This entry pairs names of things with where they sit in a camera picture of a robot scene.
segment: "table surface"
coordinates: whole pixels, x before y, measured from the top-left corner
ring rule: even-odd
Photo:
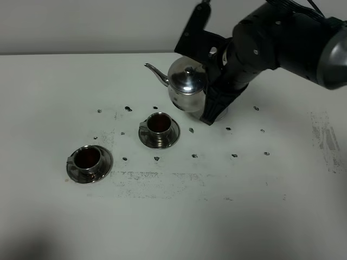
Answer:
[[[144,67],[178,57],[0,57],[1,259],[346,259],[347,88],[265,71],[207,126]],[[138,138],[157,111],[181,128],[161,151]],[[87,144],[114,165],[77,184]]]

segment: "metal saucer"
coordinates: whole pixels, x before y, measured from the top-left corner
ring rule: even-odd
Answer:
[[[141,142],[145,146],[157,150],[165,149],[174,145],[177,142],[180,134],[181,130],[174,119],[172,119],[171,132],[167,136],[155,136],[148,130],[148,128],[139,128],[139,138]]]
[[[83,183],[83,184],[94,183],[104,178],[111,171],[113,166],[113,157],[110,151],[99,145],[93,145],[93,146],[97,147],[101,152],[101,156],[103,158],[102,165],[96,172],[93,172],[92,174],[86,174],[86,173],[83,173],[80,169],[78,169],[74,164],[71,164],[68,161],[66,163],[66,171],[69,177],[71,178],[71,180],[77,183]],[[73,152],[70,158],[75,156],[76,152],[78,151],[79,149]]]

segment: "dark liquid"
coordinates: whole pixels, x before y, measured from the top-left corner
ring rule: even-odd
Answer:
[[[166,115],[154,115],[153,117],[149,118],[147,126],[148,129],[153,132],[162,133],[170,128],[171,120]]]
[[[79,151],[75,156],[75,165],[82,169],[93,167],[100,160],[100,153],[93,148],[87,148]]]

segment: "white wall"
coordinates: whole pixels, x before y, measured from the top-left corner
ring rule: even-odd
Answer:
[[[172,51],[197,0],[1,0],[0,53]],[[212,0],[207,29],[224,37],[265,1]],[[347,18],[345,0],[316,0]]]

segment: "teapot spout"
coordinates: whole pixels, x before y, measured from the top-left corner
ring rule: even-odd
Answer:
[[[150,65],[149,63],[146,63],[145,66],[147,68],[149,68],[158,78],[158,80],[164,85],[164,86],[168,86],[169,85],[169,79],[166,75],[164,75],[162,72],[160,72],[159,69],[157,69],[156,67]]]

